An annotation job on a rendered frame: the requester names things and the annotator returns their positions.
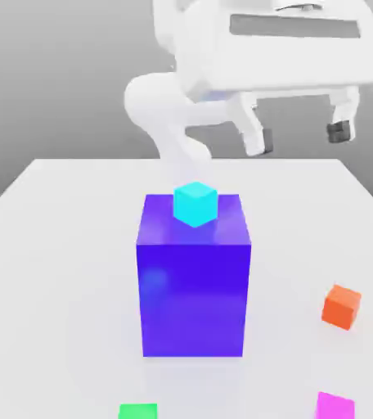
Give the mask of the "large blue box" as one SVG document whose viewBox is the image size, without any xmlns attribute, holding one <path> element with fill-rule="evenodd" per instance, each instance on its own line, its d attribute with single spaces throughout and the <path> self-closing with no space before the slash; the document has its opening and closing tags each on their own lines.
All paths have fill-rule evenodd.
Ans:
<svg viewBox="0 0 373 419">
<path fill-rule="evenodd" d="M 193 228 L 172 196 L 148 195 L 136 247 L 144 356 L 240 357 L 251 260 L 240 197 L 219 196 L 218 218 Z"/>
</svg>

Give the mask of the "small orange cube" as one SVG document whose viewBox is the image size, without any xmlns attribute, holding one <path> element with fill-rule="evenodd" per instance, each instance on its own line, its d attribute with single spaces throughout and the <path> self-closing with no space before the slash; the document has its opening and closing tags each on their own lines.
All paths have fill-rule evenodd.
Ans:
<svg viewBox="0 0 373 419">
<path fill-rule="evenodd" d="M 361 298 L 359 292 L 333 285 L 325 298 L 321 320 L 348 331 L 356 319 Z"/>
</svg>

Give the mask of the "small cyan cube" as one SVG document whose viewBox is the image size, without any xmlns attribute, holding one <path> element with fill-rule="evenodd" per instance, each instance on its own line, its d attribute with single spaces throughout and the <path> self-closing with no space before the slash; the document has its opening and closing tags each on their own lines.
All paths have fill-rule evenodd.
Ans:
<svg viewBox="0 0 373 419">
<path fill-rule="evenodd" d="M 218 192 L 201 182 L 173 191 L 173 216 L 190 227 L 200 227 L 218 217 Z"/>
</svg>

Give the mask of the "small magenta cube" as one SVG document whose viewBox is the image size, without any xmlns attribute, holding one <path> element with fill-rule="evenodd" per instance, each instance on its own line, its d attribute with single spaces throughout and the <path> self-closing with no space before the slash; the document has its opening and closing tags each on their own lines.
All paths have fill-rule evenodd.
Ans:
<svg viewBox="0 0 373 419">
<path fill-rule="evenodd" d="M 355 403 L 351 399 L 319 392 L 315 419 L 355 419 Z"/>
</svg>

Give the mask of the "small green cube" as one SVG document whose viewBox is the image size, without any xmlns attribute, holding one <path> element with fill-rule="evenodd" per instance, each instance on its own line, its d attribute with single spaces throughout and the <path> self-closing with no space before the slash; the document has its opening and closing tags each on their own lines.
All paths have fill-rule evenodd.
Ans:
<svg viewBox="0 0 373 419">
<path fill-rule="evenodd" d="M 122 403 L 118 419 L 158 419 L 156 403 Z"/>
</svg>

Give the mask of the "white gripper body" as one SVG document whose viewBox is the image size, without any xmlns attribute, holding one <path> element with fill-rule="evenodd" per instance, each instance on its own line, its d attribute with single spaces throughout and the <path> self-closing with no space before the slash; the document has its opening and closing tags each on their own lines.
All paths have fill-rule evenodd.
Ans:
<svg viewBox="0 0 373 419">
<path fill-rule="evenodd" d="M 188 96 L 318 94 L 373 83 L 365 0 L 196 0 L 174 43 Z"/>
</svg>

